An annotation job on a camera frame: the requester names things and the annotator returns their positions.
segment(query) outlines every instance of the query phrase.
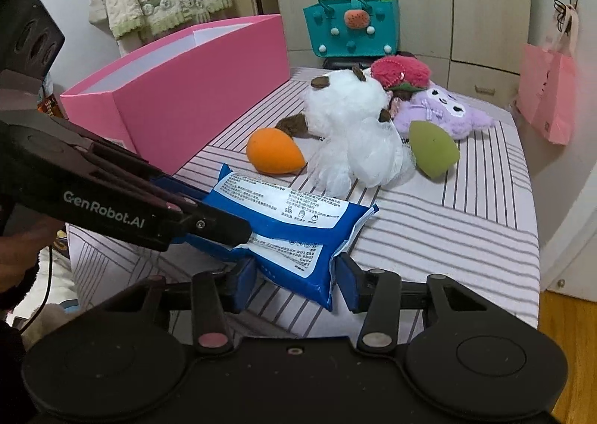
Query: person's hand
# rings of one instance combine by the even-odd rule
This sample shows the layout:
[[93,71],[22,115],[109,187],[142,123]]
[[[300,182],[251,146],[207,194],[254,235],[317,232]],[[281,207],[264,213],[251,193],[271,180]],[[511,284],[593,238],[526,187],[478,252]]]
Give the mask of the person's hand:
[[63,226],[44,215],[29,230],[0,237],[0,293],[22,281],[25,271],[35,266],[38,253],[54,243],[56,232]]

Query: brown plush ear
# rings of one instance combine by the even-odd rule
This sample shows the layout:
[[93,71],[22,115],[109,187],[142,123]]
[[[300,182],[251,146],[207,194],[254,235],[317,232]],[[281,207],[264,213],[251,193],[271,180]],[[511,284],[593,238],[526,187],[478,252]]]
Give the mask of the brown plush ear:
[[392,120],[392,116],[389,112],[389,110],[387,109],[381,109],[381,112],[379,113],[379,122],[389,122]]
[[352,73],[354,75],[356,75],[356,77],[361,81],[361,82],[366,82],[367,79],[365,79],[365,74],[363,74],[363,71],[357,67],[356,65],[354,65],[352,67]]
[[311,87],[313,89],[323,89],[329,85],[329,77],[322,75],[311,80]]
[[410,101],[414,92],[411,91],[393,91],[394,97],[398,97],[401,101]]
[[277,129],[285,132],[291,138],[303,138],[308,136],[307,120],[304,114],[298,113],[287,118],[280,119],[276,124]]

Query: green makeup sponge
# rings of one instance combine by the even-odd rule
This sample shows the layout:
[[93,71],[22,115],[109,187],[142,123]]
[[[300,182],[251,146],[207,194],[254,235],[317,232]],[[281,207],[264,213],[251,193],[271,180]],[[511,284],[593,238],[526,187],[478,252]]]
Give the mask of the green makeup sponge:
[[450,135],[427,121],[412,121],[408,141],[417,159],[417,166],[434,180],[460,159],[460,150]]

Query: open pink box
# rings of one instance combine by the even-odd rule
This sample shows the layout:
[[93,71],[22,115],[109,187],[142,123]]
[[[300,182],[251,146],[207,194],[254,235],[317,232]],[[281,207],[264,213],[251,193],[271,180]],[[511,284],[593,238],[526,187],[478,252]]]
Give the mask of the open pink box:
[[290,78],[280,15],[190,26],[60,96],[71,122],[178,171]]

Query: orange makeup sponge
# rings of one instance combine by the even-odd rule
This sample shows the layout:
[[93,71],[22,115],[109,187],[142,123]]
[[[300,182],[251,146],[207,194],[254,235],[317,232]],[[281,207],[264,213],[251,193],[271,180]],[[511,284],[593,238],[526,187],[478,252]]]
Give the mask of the orange makeup sponge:
[[276,128],[263,128],[251,135],[247,158],[257,171],[271,175],[290,173],[306,165],[293,139]]

